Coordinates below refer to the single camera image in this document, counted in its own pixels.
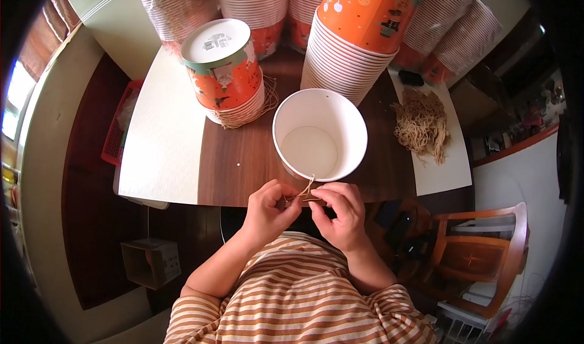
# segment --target white paper bucket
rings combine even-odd
[[[276,150],[297,178],[341,179],[367,150],[365,121],[347,98],[328,89],[305,89],[286,98],[272,124]]]

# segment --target red plastic basket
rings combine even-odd
[[[102,159],[113,165],[121,165],[122,145],[121,140],[124,138],[124,131],[120,129],[117,123],[117,115],[120,113],[126,100],[135,92],[142,89],[143,80],[132,80],[128,83],[124,95],[121,96],[120,104],[117,105],[116,113],[113,116],[110,129],[107,131],[106,142],[103,144]]]

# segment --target wooden chair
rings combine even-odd
[[[511,215],[515,215],[515,231],[510,241],[477,236],[446,236],[449,220]],[[528,238],[525,202],[507,209],[435,215],[432,219],[439,221],[432,256],[428,264],[408,280],[408,284],[438,300],[446,300],[485,318],[493,317],[507,297],[515,276],[520,273]],[[439,272],[444,278],[468,282],[494,282],[495,296],[488,306],[471,303],[428,284],[433,272]]]

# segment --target window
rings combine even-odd
[[[21,116],[24,115],[22,111],[28,103],[35,84],[24,66],[17,61],[8,86],[8,101],[2,120],[2,133],[12,141],[15,140],[19,132],[19,127],[22,124]]]

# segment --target hand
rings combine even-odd
[[[311,191],[321,198],[328,207],[335,210],[337,218],[329,219],[316,202],[308,202],[312,210],[312,220],[332,246],[345,255],[366,246],[369,238],[365,234],[365,206],[359,189],[354,184],[327,183]]]
[[[300,197],[294,198],[290,206],[281,212],[276,202],[283,196],[297,195],[296,188],[283,184],[278,179],[268,181],[257,192],[249,196],[248,213],[241,228],[246,241],[259,249],[274,241],[300,215]]]

